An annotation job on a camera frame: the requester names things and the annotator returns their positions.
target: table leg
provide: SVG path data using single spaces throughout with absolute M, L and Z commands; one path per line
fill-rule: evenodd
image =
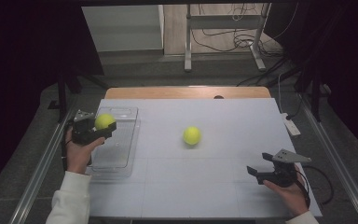
M 258 27 L 255 32 L 255 39 L 250 47 L 259 71 L 266 71 L 266 66 L 263 63 L 258 50 L 258 42 L 260 41 L 260 36 L 263 33 L 264 24 L 266 23 L 267 14 L 269 13 L 269 5 L 270 3 L 266 3 L 261 11 L 260 20 L 258 21 Z
M 186 50 L 185 50 L 185 71 L 191 71 L 191 13 L 190 13 L 190 4 L 187 4 L 187 16 L 186 16 Z

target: person's left hand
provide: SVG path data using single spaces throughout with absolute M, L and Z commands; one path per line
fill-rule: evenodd
M 69 128 L 65 136 L 67 171 L 83 175 L 86 172 L 92 150 L 103 144 L 105 138 L 100 137 L 86 146 L 81 146 L 72 142 L 72 129 L 73 127 Z

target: black curtain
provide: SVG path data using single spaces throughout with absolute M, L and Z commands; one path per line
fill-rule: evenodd
M 321 58 L 329 104 L 358 138 L 358 1 L 351 1 Z
M 0 172 L 33 120 L 41 91 L 73 67 L 103 75 L 80 6 L 0 3 Z

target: white tabletop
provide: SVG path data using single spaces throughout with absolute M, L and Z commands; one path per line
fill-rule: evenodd
M 141 128 L 132 175 L 91 180 L 91 216 L 290 217 L 279 196 L 246 171 L 273 171 L 262 152 L 295 152 L 274 99 L 101 100 L 102 106 L 138 107 Z M 188 126 L 202 132 L 194 147 L 182 140 Z M 310 211 L 321 216 L 312 192 L 310 198 Z

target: power strip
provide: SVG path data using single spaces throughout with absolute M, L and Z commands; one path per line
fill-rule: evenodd
M 281 115 L 283 123 L 286 126 L 287 132 L 289 132 L 290 136 L 295 137 L 301 135 L 301 132 L 298 130 L 293 121 L 291 119 L 286 119 L 287 113 L 282 113 Z

